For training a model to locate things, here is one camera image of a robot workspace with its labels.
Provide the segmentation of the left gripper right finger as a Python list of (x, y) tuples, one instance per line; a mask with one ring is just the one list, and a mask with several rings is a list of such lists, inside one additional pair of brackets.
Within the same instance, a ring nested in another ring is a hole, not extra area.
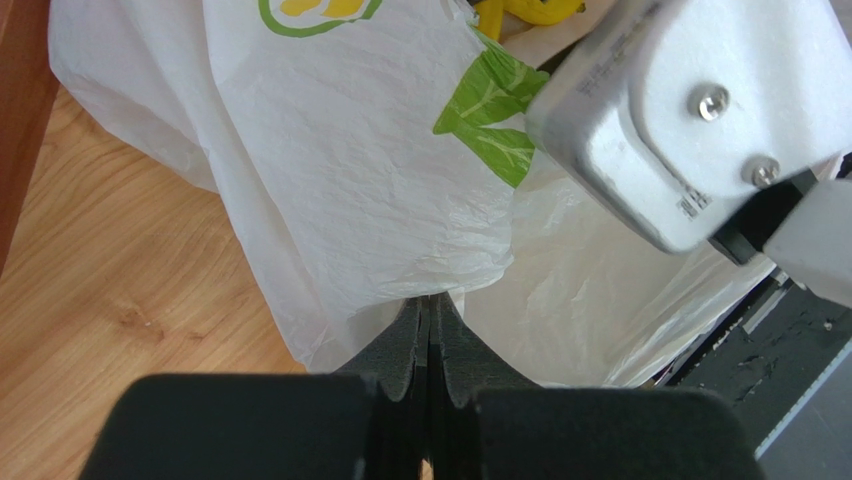
[(680, 389), (546, 388), (430, 298), (430, 460), (438, 479), (760, 479), (718, 397)]

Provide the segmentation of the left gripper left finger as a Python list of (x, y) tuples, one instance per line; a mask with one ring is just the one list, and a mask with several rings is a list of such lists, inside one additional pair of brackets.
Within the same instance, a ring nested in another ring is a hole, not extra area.
[(85, 479), (416, 479), (421, 309), (329, 374), (155, 374), (110, 411)]

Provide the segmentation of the white plastic bag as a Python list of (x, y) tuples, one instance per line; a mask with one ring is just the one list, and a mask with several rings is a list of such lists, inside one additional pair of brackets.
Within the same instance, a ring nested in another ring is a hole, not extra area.
[(637, 386), (772, 270), (662, 253), (523, 130), (547, 75), (463, 1), (55, 1), (50, 65), (111, 134), (218, 193), (293, 357), (407, 298), (545, 385)]

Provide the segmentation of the yellow banana bunch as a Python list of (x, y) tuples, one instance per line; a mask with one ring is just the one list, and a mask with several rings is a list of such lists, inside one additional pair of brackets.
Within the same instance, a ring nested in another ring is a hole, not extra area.
[(495, 41), (500, 39), (505, 13), (532, 26), (552, 26), (585, 10), (582, 0), (479, 0), (469, 4), (478, 16), (479, 32)]

